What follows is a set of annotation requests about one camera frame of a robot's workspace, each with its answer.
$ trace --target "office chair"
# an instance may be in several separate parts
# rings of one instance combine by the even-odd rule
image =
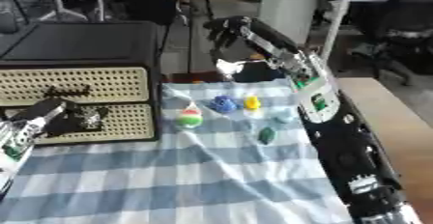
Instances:
[[[402,50],[413,53],[426,50],[428,39],[433,36],[433,0],[389,0],[364,5],[353,23],[370,46],[361,51],[355,48],[350,54],[368,59],[375,78],[380,78],[381,70],[388,70],[401,76],[404,85],[409,85],[409,71],[394,61]]]

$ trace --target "robot finger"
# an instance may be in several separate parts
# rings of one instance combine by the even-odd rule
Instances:
[[[220,33],[221,33],[220,30],[217,30],[217,29],[212,30],[211,33],[209,33],[208,40],[209,41],[216,41],[217,37]]]
[[[221,48],[224,45],[227,44],[227,41],[232,40],[232,38],[235,37],[236,35],[232,34],[230,31],[224,31],[219,38],[216,40],[216,48]]]
[[[237,39],[238,39],[238,37],[234,36],[234,35],[232,37],[228,38],[228,40],[225,42],[224,47],[230,47],[230,46],[232,46],[233,43],[235,43]]]

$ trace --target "blue checkered tablecloth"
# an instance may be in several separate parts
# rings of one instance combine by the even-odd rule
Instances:
[[[257,96],[262,108],[207,106]],[[176,125],[191,100],[195,129]],[[35,149],[0,205],[2,223],[352,223],[310,145],[285,80],[163,88],[160,141]],[[287,124],[275,117],[290,117]],[[257,140],[271,126],[269,145]]]

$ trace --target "black amplifier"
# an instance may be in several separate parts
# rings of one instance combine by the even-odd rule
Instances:
[[[44,98],[109,112],[101,130],[37,144],[159,138],[158,27],[151,22],[40,23],[0,41],[0,107],[6,116]]]

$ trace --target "robotic hand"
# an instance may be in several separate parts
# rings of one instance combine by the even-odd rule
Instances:
[[[0,201],[29,158],[38,136],[100,130],[107,113],[107,109],[100,108],[84,114],[69,100],[48,98],[5,121],[0,120]]]
[[[306,133],[356,223],[421,223],[406,201],[399,176],[381,143],[315,53],[304,53],[290,39],[255,18],[220,18],[204,27],[211,30],[209,39],[215,42],[211,54],[217,66],[223,62],[221,49],[242,38],[267,58],[270,68],[285,72],[298,96]]]

